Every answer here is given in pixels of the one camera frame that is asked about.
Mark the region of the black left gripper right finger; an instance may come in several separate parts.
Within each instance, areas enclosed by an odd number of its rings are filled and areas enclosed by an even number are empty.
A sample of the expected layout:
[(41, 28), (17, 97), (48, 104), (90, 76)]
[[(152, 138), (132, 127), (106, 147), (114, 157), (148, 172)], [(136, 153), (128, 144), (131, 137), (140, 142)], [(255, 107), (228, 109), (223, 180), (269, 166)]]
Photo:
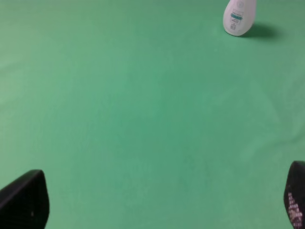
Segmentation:
[(294, 161), (289, 168), (284, 205), (294, 229), (305, 228), (305, 162)]

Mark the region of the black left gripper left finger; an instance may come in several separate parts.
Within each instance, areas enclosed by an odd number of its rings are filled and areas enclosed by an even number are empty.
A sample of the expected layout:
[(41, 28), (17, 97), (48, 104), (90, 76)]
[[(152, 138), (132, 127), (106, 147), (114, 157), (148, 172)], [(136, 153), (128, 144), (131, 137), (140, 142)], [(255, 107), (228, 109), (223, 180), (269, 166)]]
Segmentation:
[(32, 169), (0, 190), (2, 229), (44, 229), (50, 214), (45, 174)]

